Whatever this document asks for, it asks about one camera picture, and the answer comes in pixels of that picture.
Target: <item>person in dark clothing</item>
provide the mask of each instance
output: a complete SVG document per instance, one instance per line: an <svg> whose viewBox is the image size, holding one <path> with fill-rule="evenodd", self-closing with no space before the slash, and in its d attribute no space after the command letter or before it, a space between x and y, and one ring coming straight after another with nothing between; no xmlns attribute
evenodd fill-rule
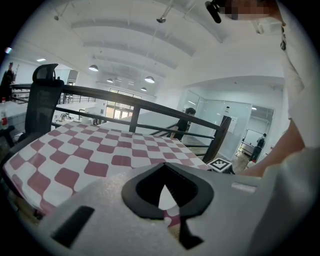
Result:
<svg viewBox="0 0 320 256"><path fill-rule="evenodd" d="M194 116L196 114L196 110L192 107L189 107L185 110L185 113L190 116ZM188 123L188 121L180 119L178 121L178 123L176 124L176 126L173 127L173 130L185 132L189 128L189 126L190 126L190 124ZM173 138L178 139L179 141L181 141L183 136L184 136L183 134L178 134L178 133L172 132L170 138L171 139L173 139Z"/></svg>
<svg viewBox="0 0 320 256"><path fill-rule="evenodd" d="M10 85L15 82L15 73L12 71L14 63L10 62L9 68L4 72L1 85L0 85L0 99L5 98L6 101L10 100Z"/></svg>
<svg viewBox="0 0 320 256"><path fill-rule="evenodd" d="M263 136L258 138L258 140L256 141L256 142L258 142L258 144L254 148L253 153L252 153L249 161L253 161L253 162L257 161L257 158L260 155L260 153L261 153L261 151L262 151L262 149L263 149L263 147L264 147L264 145L266 143L266 141L265 141L266 137L267 137L267 134L264 133Z"/></svg>

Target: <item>plastic bottle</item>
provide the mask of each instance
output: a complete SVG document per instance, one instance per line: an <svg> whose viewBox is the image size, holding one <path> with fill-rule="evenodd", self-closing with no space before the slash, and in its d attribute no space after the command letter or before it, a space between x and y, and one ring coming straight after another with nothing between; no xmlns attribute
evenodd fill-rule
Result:
<svg viewBox="0 0 320 256"><path fill-rule="evenodd" d="M6 103L6 98L2 98L2 104L1 104L1 124L2 124L2 129L7 129L9 127L8 125L8 117L7 117L7 110L5 107Z"/></svg>

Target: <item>red label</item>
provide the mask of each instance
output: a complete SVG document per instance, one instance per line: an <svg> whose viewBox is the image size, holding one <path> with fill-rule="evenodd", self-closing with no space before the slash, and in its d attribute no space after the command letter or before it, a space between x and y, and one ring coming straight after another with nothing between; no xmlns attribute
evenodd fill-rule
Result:
<svg viewBox="0 0 320 256"><path fill-rule="evenodd" d="M8 124L8 119L6 117L2 118L2 125L5 126Z"/></svg>

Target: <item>chair headrest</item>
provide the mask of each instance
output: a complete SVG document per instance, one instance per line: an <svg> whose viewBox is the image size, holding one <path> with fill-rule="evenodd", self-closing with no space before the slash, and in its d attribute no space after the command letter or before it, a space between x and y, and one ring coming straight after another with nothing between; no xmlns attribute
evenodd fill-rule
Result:
<svg viewBox="0 0 320 256"><path fill-rule="evenodd" d="M55 80L54 71L57 63L38 66L32 75L34 83L52 83Z"/></svg>

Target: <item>gray plastic surface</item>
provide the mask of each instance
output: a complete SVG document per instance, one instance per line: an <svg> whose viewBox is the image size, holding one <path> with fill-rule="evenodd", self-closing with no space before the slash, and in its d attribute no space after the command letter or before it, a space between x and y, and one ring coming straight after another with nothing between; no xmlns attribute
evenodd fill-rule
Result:
<svg viewBox="0 0 320 256"><path fill-rule="evenodd" d="M269 167L262 179L183 166L214 190L205 212L187 220L190 232L204 240L190 250L174 239L163 221L139 218L122 201L122 186L156 164L92 183L45 217L39 230L50 236L78 207L89 206L95 212L71 247L82 255L266 253L298 224L315 201L320 183L319 156L320 149L296 153L281 165ZM241 184L257 188L242 189Z"/></svg>

